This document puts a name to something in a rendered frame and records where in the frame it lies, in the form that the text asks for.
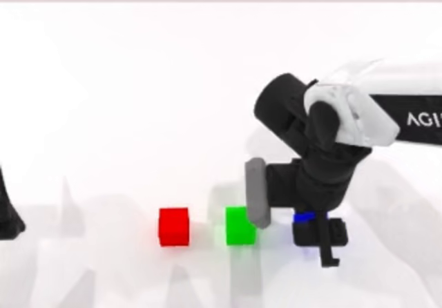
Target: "red cube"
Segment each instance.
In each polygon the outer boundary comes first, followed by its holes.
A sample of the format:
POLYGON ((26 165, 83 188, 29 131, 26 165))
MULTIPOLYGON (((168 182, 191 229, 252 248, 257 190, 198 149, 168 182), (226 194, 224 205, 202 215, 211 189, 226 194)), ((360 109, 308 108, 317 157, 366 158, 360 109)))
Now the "red cube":
POLYGON ((158 219, 160 246, 188 246, 190 241, 188 208, 161 208, 158 219))

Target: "cube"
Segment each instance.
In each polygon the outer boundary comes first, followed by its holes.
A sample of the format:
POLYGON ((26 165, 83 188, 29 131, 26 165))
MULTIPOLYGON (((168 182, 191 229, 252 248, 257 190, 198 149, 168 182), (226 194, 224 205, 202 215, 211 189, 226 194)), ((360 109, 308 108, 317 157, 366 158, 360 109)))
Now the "cube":
POLYGON ((247 218, 245 206, 226 208, 226 241, 228 246, 255 244, 256 227, 247 218))
POLYGON ((161 208, 158 219, 158 238, 161 247, 189 246, 189 209, 161 208))

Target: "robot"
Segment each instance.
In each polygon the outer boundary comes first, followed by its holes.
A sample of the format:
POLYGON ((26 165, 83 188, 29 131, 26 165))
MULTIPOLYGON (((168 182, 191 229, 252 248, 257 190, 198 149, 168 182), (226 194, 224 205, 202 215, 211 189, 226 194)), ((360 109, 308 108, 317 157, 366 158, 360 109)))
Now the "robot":
POLYGON ((0 240, 14 240, 25 230, 24 221, 9 199, 0 168, 0 240))
POLYGON ((322 267, 337 267, 332 247, 349 239, 345 222, 329 212, 373 147, 442 144, 440 86, 441 62, 353 62, 309 84, 289 73, 275 78, 259 95, 254 115, 298 157, 288 164, 259 157, 245 164, 249 221, 265 229, 272 208, 293 209, 294 244, 318 247, 322 267))

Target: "green cube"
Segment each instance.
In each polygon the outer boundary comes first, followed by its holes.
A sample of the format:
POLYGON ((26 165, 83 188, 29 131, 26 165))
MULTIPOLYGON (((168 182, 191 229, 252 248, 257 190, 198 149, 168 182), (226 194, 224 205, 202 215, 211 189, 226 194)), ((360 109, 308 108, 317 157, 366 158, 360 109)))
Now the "green cube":
POLYGON ((256 241, 256 227, 247 218, 245 206, 226 208, 227 246, 251 245, 256 241))

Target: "white background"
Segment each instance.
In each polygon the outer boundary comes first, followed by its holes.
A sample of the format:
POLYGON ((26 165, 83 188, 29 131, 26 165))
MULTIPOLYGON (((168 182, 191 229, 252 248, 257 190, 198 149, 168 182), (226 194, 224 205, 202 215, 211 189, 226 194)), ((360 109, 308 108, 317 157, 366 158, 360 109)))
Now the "white background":
POLYGON ((337 269, 291 243, 290 212, 254 248, 226 247, 223 226, 244 162, 293 156, 253 117, 270 79, 440 50, 440 17, 412 3, 2 5, 0 160, 28 230, 0 243, 0 307, 442 307, 440 148, 396 144, 359 166, 335 212, 351 240, 337 269), (191 247, 159 247, 162 206, 190 208, 191 247))

